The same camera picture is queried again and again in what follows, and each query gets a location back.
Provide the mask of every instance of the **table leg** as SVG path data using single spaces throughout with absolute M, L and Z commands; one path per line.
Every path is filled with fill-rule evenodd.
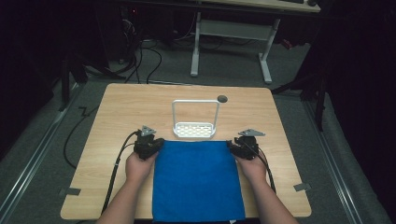
M 274 25 L 272 26 L 271 32 L 267 39 L 267 44 L 265 46 L 264 53 L 259 54 L 260 65 L 262 66 L 262 75 L 264 76 L 264 82 L 267 84 L 272 83 L 271 74 L 270 74 L 270 71 L 268 69 L 268 64 L 267 64 L 267 57 L 268 57 L 268 53 L 270 52 L 271 46 L 274 42 L 274 38 L 275 38 L 277 27 L 279 26 L 279 23 L 280 23 L 280 19 L 276 19 L 274 21 Z
M 192 53 L 192 62 L 191 62 L 191 76 L 198 76 L 198 67 L 199 67 L 199 37 L 201 34 L 201 12 L 197 12 L 197 22 L 195 27 L 195 45 L 194 52 Z

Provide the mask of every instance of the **forearm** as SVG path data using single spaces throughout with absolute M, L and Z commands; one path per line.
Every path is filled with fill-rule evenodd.
M 139 188 L 138 183 L 125 182 L 96 223 L 133 223 Z
M 265 180 L 250 181 L 261 224 L 298 223 Z

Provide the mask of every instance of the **wire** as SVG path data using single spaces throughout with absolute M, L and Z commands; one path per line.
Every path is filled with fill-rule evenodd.
M 193 36 L 194 36 L 194 35 L 187 36 L 186 38 L 184 38 L 184 39 L 182 39 L 182 40 L 174 41 L 173 43 L 176 44 L 176 45 L 178 45 L 178 46 L 181 46 L 181 47 L 189 47 L 189 46 L 192 46 L 192 45 L 195 44 L 195 42 L 194 42 L 193 40 L 190 41 L 188 44 L 180 44 L 180 43 L 178 43 L 178 42 L 181 42 L 181 41 L 186 42 L 186 40 L 188 40 L 189 38 L 192 38 Z
M 88 220 L 81 220 L 81 221 L 78 221 L 76 224 L 81 224 L 81 223 L 86 222 L 86 221 L 88 221 Z
M 70 140 L 70 137 L 72 136 L 72 134 L 74 133 L 74 131 L 76 130 L 76 128 L 78 127 L 78 125 L 84 121 L 85 118 L 89 117 L 91 113 L 93 113 L 93 111 L 97 110 L 99 108 L 99 105 L 96 106 L 93 110 L 91 110 L 88 114 L 83 115 L 82 119 L 73 127 L 72 131 L 69 133 L 69 135 L 67 135 L 66 141 L 64 142 L 64 159 L 67 162 L 67 164 L 69 164 L 72 168 L 77 169 L 77 166 L 75 164 L 73 164 L 68 158 L 67 158 L 67 144 Z
M 108 203 L 110 201 L 111 191 L 113 191 L 114 180 L 116 179 L 117 170 L 119 169 L 122 152 L 126 147 L 133 145 L 133 144 L 126 145 L 126 144 L 128 143 L 129 139 L 135 134 L 137 134 L 137 132 L 133 132 L 133 133 L 129 134 L 128 137 L 125 139 L 125 142 L 123 143 L 122 148 L 120 149 L 119 156 L 117 157 L 116 163 L 114 164 L 113 173 L 111 174 L 110 184 L 108 185 L 108 190 L 107 190 L 107 196 L 105 199 L 105 203 L 103 204 L 103 208 L 102 208 L 102 214 L 107 209 Z
M 153 46 L 145 47 L 145 49 L 153 49 L 153 48 L 155 48 L 155 47 L 158 46 L 158 40 L 156 40 L 156 39 L 146 39 L 146 40 L 143 40 L 143 41 L 142 41 L 142 46 L 143 46 L 143 43 L 144 43 L 144 42 L 146 42 L 146 43 L 148 43 L 148 42 L 154 42 L 154 45 L 153 45 Z
M 127 78 L 125 78 L 124 83 L 127 83 L 129 81 L 129 79 L 131 79 L 132 75 L 134 73 L 136 73 L 137 83 L 140 84 L 140 77 L 139 77 L 139 74 L 137 72 L 137 69 L 140 67 L 140 64 L 142 63 L 142 59 L 143 59 L 142 43 L 140 43 L 139 48 L 140 48 L 139 64 L 136 64 L 136 63 L 134 64 L 134 71 L 132 71 L 131 75 L 129 75 Z
M 230 43 L 230 44 L 234 44 L 234 45 L 238 45 L 238 46 L 245 46 L 245 45 L 248 45 L 248 44 L 256 43 L 256 42 L 258 42 L 258 40 L 249 39 L 249 40 L 245 41 L 244 43 L 238 43 L 238 42 L 235 42 L 235 41 L 231 41 L 228 38 L 224 38 L 224 42 L 227 42 L 227 43 Z
M 264 154 L 264 152 L 262 151 L 262 149 L 259 148 L 259 150 L 260 150 L 260 152 L 262 153 L 262 155 L 264 156 L 265 160 L 259 155 L 259 153 L 257 153 L 256 151 L 254 151 L 253 148 L 251 148 L 246 142 L 244 142 L 244 141 L 241 141 L 241 142 L 242 142 L 248 149 L 250 149 L 250 151 L 252 151 L 252 152 L 262 161 L 262 163 L 263 163 L 264 166 L 265 166 L 265 169 L 267 170 L 268 177 L 269 177 L 269 179 L 270 179 L 271 189 L 274 191 L 274 193 L 276 193 L 276 187 L 275 187 L 275 183 L 274 183 L 274 178 L 273 178 L 273 176 L 272 176 L 271 169 L 270 169 L 270 167 L 269 167 L 269 165 L 268 165 L 267 158 L 265 157 L 265 154 Z
M 124 32 L 123 32 L 123 34 L 125 36 L 125 40 L 126 40 L 126 50 L 124 52 L 125 55 L 123 57 L 127 57 L 129 55 L 129 53 L 131 52 L 131 50 L 134 50 L 133 42 L 136 38 L 136 33 L 135 33 L 135 28 L 134 28 L 133 23 L 131 23 L 128 20 L 122 19 L 122 24 L 124 24 L 124 23 L 126 24 L 127 27 L 124 28 Z M 136 63 L 136 58 L 134 55 L 132 55 L 131 58 L 129 59 L 128 64 L 125 67 L 121 68 L 120 70 L 114 71 L 112 73 L 119 75 L 119 74 L 124 73 L 128 70 L 131 70 L 134 67 L 135 63 Z M 92 71 L 90 68 L 88 68 L 86 66 L 84 68 L 85 68 L 85 71 L 91 75 L 94 75 L 94 76 L 102 76 L 103 75 L 103 73 Z
M 215 46 L 214 48 L 206 48 L 206 47 L 204 47 L 202 44 L 200 44 L 200 48 L 201 49 L 208 49 L 208 50 L 212 50 L 212 49 L 219 49 L 221 46 L 222 46 L 222 44 L 223 44 L 223 39 L 224 38 L 222 38 L 222 37 L 209 37 L 209 36 L 207 36 L 206 37 L 206 40 L 212 40 L 212 39 L 218 39 L 219 40 L 219 43 L 218 43 L 218 45 L 217 46 Z
M 161 54 L 160 54 L 157 50 L 155 50 L 155 49 L 147 49 L 147 50 L 151 50 L 151 51 L 157 53 L 158 56 L 160 56 L 160 61 L 158 62 L 157 66 L 148 74 L 148 77 L 147 77 L 147 79 L 146 79 L 146 83 L 149 84 L 149 78 L 150 78 L 151 75 L 157 70 L 157 68 L 160 67 L 161 62 L 163 61 L 163 56 L 161 56 Z
M 182 36 L 181 38 L 174 39 L 175 41 L 182 40 L 182 39 L 185 39 L 185 38 L 190 38 L 191 36 L 193 36 L 193 35 L 191 35 L 191 30 L 192 30 L 192 27 L 195 24 L 196 17 L 197 17 L 197 13 L 195 12 L 194 16 L 192 17 L 192 22 L 191 22 L 191 26 L 190 26 L 189 31 L 184 36 Z

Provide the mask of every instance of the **tape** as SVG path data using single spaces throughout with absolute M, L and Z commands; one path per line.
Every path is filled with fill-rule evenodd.
M 301 183 L 301 184 L 299 184 L 299 185 L 294 185 L 294 189 L 295 189 L 296 191 L 300 191 L 300 190 L 305 190 L 305 191 L 307 191 L 307 190 L 310 190 L 310 189 L 312 189 L 312 188 L 311 188 L 311 185 L 310 185 L 310 184 Z
M 59 196 L 64 196 L 64 195 L 76 195 L 76 196 L 78 196 L 80 192 L 81 192 L 81 189 L 73 189 L 73 188 L 61 189 L 59 191 Z

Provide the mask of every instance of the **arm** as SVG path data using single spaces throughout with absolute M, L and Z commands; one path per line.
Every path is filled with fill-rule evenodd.
M 279 200 L 266 181 L 266 170 L 259 158 L 251 161 L 235 157 L 249 181 L 261 224 L 291 224 L 298 223 L 285 205 Z
M 133 223 L 136 211 L 137 196 L 143 182 L 149 175 L 151 166 L 158 153 L 145 161 L 141 161 L 136 153 L 132 153 L 126 161 L 125 183 L 120 188 L 108 208 L 97 220 L 102 223 Z

